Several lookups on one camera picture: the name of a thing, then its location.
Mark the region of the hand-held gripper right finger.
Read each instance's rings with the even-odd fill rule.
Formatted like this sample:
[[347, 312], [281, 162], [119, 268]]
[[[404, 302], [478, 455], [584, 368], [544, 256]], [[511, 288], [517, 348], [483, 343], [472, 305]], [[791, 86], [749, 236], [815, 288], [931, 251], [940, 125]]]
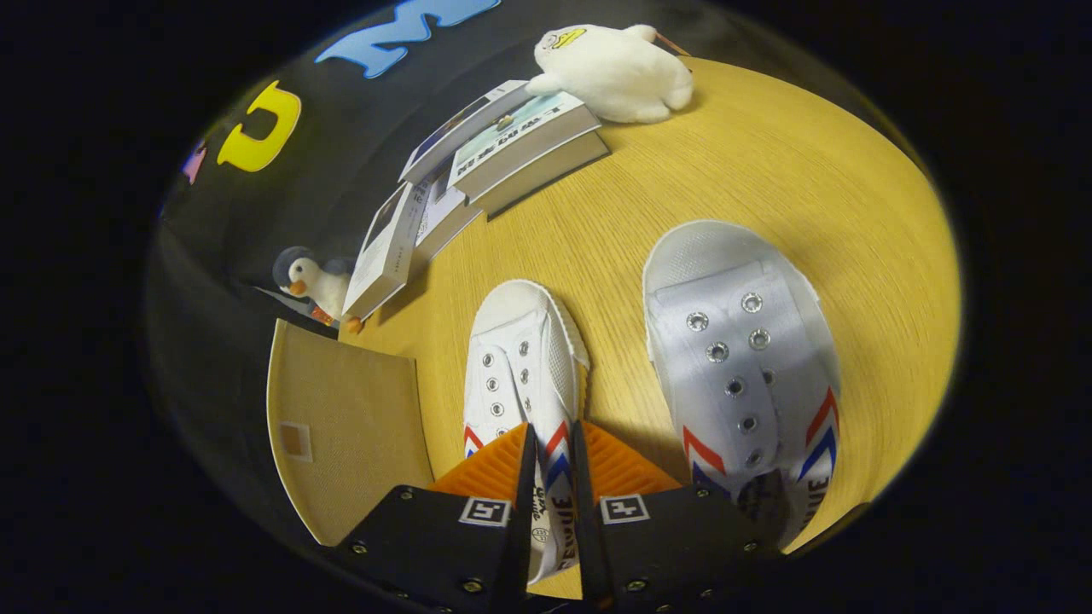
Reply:
[[765, 529], [717, 487], [678, 483], [586, 420], [571, 452], [578, 570], [595, 613], [711, 613], [780, 566]]

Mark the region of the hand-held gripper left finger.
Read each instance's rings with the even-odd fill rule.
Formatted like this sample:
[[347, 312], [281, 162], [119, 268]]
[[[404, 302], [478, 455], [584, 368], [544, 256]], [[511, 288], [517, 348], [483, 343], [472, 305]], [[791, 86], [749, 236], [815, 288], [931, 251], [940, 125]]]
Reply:
[[526, 598], [537, 437], [519, 424], [426, 487], [399, 484], [333, 548], [397, 613], [514, 613]]

